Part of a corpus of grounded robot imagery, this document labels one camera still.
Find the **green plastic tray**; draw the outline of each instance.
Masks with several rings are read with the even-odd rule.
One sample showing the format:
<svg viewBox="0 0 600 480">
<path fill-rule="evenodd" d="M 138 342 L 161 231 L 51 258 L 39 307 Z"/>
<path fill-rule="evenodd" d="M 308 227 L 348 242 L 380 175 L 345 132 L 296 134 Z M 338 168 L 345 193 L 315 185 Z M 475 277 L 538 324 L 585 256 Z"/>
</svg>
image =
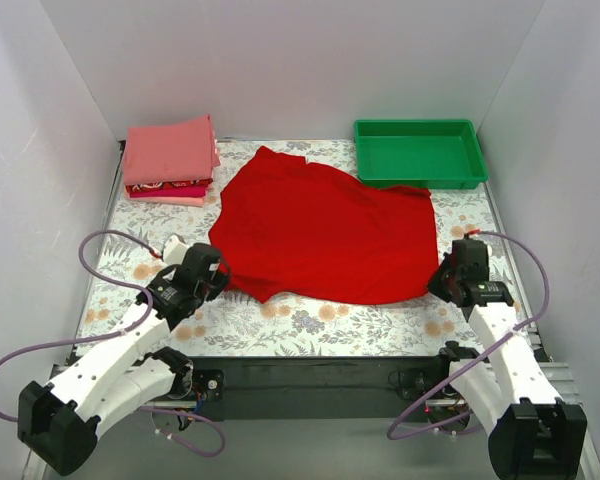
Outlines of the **green plastic tray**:
<svg viewBox="0 0 600 480">
<path fill-rule="evenodd" d="M 471 189 L 487 167 L 469 120 L 357 120 L 358 178 L 373 187 Z"/>
</svg>

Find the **floral pattern surface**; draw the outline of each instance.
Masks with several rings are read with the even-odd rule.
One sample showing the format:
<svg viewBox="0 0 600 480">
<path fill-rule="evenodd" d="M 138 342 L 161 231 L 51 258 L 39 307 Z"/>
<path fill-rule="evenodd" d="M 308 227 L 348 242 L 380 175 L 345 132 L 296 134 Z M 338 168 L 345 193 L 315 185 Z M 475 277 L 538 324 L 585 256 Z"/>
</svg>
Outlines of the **floral pattern surface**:
<svg viewBox="0 0 600 480">
<path fill-rule="evenodd" d="M 188 243 L 208 242 L 208 232 L 220 213 L 220 191 L 256 150 L 307 157 L 308 161 L 356 173 L 352 141 L 229 141 L 218 143 L 222 165 L 214 173 L 203 208 L 131 202 L 119 195 L 110 228 L 128 232 L 156 248 L 177 233 Z M 438 230 L 438 254 L 465 231 L 495 230 L 484 186 L 469 191 L 434 190 L 432 202 Z M 504 281 L 519 308 L 520 292 L 510 260 L 500 240 L 485 237 L 492 247 L 492 276 Z M 146 285 L 163 265 L 132 242 L 115 236 L 104 241 L 98 270 L 127 282 Z M 136 291 L 94 280 L 79 336 L 106 333 L 134 301 Z M 433 355 L 445 341 L 481 348 L 462 313 L 426 295 L 385 306 L 346 305 L 282 293 L 260 304 L 241 292 L 225 292 L 204 304 L 161 342 L 190 356 L 264 355 Z M 78 356 L 89 345 L 77 348 Z"/>
</svg>

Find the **folded cloth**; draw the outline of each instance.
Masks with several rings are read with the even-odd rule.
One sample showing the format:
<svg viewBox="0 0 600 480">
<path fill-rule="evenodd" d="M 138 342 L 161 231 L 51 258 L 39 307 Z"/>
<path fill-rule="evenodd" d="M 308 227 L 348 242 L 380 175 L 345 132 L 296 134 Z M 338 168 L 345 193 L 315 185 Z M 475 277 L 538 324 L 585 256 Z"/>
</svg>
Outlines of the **folded cloth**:
<svg viewBox="0 0 600 480">
<path fill-rule="evenodd" d="M 145 203 L 166 203 L 169 205 L 184 205 L 185 207 L 203 207 L 203 198 L 188 198 L 188 197 L 148 197 L 148 198 L 131 198 L 129 193 L 124 192 L 125 197 L 132 202 Z"/>
<path fill-rule="evenodd" d="M 173 125 L 132 127 L 123 158 L 125 185 L 211 178 L 220 165 L 211 117 Z"/>
<path fill-rule="evenodd" d="M 438 267 L 428 190 L 378 190 L 261 147 L 221 194 L 209 232 L 231 284 L 261 302 L 288 291 L 377 305 L 427 293 Z"/>
<path fill-rule="evenodd" d="M 166 190 L 178 190 L 186 189 L 187 187 L 208 187 L 211 185 L 213 180 L 211 178 L 206 178 L 204 180 L 188 180 L 185 182 L 157 182 L 157 183 L 139 183 L 135 185 L 126 185 L 124 188 L 129 192 L 129 194 L 133 197 L 135 193 L 145 193 L 145 192 L 153 192 L 154 195 L 165 195 L 164 192 Z"/>
<path fill-rule="evenodd" d="M 145 192 L 131 192 L 129 197 L 131 198 L 148 198 L 148 197 L 193 197 L 199 198 L 204 197 L 207 193 L 207 187 L 204 186 L 193 186 L 193 187 L 182 187 L 182 188 L 169 188 L 167 190 L 149 190 Z"/>
</svg>

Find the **white wall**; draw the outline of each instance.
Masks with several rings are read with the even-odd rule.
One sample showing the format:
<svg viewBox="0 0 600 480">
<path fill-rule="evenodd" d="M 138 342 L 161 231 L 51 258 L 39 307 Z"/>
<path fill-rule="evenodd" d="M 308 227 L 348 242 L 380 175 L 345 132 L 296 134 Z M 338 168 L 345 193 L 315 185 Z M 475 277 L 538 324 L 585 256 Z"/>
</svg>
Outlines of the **white wall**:
<svg viewBox="0 0 600 480">
<path fill-rule="evenodd" d="M 118 138 L 349 138 L 362 117 L 478 126 L 544 0 L 42 0 Z"/>
<path fill-rule="evenodd" d="M 87 284 L 76 250 L 102 224 L 116 151 L 39 1 L 0 0 L 0 357 L 75 333 Z M 1 369 L 0 408 L 15 414 L 22 387 L 66 353 Z M 0 479 L 20 478 L 26 454 L 0 420 Z"/>
<path fill-rule="evenodd" d="M 546 264 L 540 332 L 569 362 L 600 455 L 600 0 L 547 0 L 479 135 L 507 231 Z"/>
</svg>

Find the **red shirt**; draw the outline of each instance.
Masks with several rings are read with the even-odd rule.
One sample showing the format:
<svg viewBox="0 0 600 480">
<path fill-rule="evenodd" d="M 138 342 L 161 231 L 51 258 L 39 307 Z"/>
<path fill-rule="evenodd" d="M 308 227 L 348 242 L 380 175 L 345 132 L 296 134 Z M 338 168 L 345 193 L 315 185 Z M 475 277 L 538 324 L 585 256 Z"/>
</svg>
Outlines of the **red shirt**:
<svg viewBox="0 0 600 480">
<path fill-rule="evenodd" d="M 261 147 L 229 182 L 209 232 L 231 286 L 377 305 L 424 295 L 438 266 L 428 190 L 378 190 L 336 168 Z"/>
</svg>

